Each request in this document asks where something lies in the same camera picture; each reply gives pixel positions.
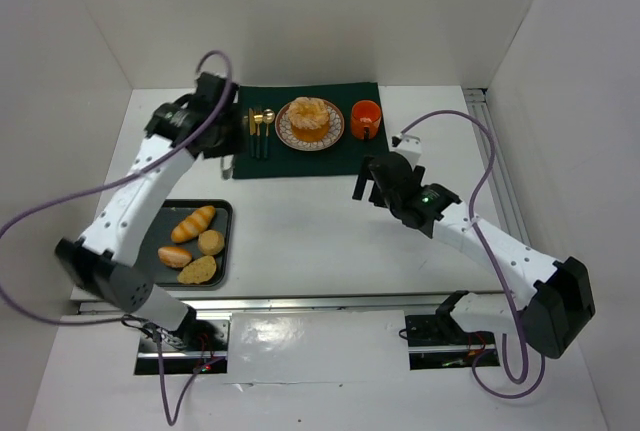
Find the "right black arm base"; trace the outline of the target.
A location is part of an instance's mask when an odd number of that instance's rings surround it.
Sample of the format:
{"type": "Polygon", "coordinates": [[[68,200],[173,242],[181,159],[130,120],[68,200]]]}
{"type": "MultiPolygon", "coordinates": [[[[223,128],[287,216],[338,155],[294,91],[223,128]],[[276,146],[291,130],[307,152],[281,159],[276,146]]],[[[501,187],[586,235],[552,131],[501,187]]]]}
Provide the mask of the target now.
{"type": "Polygon", "coordinates": [[[468,333],[451,317],[454,305],[468,291],[456,291],[432,314],[414,314],[405,317],[405,327],[398,332],[409,349],[411,370],[470,368],[474,359],[484,367],[499,365],[496,340],[485,331],[468,333]]]}

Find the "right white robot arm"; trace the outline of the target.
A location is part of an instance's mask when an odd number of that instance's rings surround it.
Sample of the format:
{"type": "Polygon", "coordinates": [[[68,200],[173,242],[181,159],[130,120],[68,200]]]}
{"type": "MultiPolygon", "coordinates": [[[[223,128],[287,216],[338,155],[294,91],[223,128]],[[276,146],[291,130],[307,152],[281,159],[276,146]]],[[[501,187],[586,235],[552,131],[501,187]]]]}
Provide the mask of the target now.
{"type": "Polygon", "coordinates": [[[500,270],[507,290],[498,295],[452,293],[437,309],[441,334],[488,332],[522,334],[532,349],[560,358],[595,314],[587,267],[569,257],[560,261],[516,240],[477,214],[440,184],[424,184],[417,161],[421,143],[400,135],[390,152],[364,158],[353,197],[369,200],[408,228],[459,251],[489,271],[500,270]]]}

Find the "small round bun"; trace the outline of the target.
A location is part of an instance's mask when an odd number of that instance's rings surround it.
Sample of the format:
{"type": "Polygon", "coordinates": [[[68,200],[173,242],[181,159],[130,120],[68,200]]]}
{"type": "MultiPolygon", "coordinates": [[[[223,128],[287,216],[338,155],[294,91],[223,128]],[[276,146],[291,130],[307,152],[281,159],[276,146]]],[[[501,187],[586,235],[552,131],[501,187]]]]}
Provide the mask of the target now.
{"type": "Polygon", "coordinates": [[[215,256],[225,247],[225,237],[217,230],[206,230],[198,236],[198,249],[203,255],[215,256]]]}

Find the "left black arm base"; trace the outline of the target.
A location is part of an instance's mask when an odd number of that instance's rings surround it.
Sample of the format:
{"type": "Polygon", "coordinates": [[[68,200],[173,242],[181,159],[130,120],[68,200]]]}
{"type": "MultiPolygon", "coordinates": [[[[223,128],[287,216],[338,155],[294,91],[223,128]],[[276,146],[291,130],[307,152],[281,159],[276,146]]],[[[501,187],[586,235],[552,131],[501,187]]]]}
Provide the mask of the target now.
{"type": "MultiPolygon", "coordinates": [[[[120,322],[139,332],[134,374],[157,375],[158,352],[152,326],[130,315],[125,315],[120,322]]],[[[200,369],[202,374],[226,374],[229,332],[229,319],[198,321],[183,338],[159,329],[165,373],[188,375],[200,369]]]]}

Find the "large round twisted bread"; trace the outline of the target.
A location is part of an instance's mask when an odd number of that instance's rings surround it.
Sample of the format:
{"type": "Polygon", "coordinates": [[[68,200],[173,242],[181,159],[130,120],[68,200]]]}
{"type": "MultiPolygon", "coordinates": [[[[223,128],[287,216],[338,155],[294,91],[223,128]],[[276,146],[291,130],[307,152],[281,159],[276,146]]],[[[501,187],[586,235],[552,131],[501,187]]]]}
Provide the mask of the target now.
{"type": "Polygon", "coordinates": [[[330,113],[326,103],[315,97],[298,97],[288,107],[286,116],[292,134],[303,142],[319,142],[330,128],[330,113]]]}

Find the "metal tongs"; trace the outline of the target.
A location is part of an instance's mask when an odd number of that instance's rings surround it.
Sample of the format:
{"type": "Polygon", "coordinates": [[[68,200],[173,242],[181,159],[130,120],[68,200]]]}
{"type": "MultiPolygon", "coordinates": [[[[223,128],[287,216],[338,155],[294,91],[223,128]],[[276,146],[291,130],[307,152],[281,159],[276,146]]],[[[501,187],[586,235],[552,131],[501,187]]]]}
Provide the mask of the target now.
{"type": "Polygon", "coordinates": [[[224,181],[230,180],[233,176],[233,170],[235,166],[235,156],[223,156],[220,158],[220,172],[221,178],[224,181]]]}

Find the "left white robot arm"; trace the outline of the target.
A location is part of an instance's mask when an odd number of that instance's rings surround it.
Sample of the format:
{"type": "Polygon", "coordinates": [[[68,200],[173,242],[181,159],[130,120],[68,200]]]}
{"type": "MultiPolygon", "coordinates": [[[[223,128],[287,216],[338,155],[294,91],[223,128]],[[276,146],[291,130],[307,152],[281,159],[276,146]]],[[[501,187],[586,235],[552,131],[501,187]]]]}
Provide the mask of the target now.
{"type": "Polygon", "coordinates": [[[76,240],[63,238],[55,255],[76,286],[145,327],[186,347],[206,324],[195,310],[136,268],[140,247],[168,194],[197,158],[218,158],[244,149],[238,86],[203,73],[193,92],[157,108],[120,186],[76,240]]]}

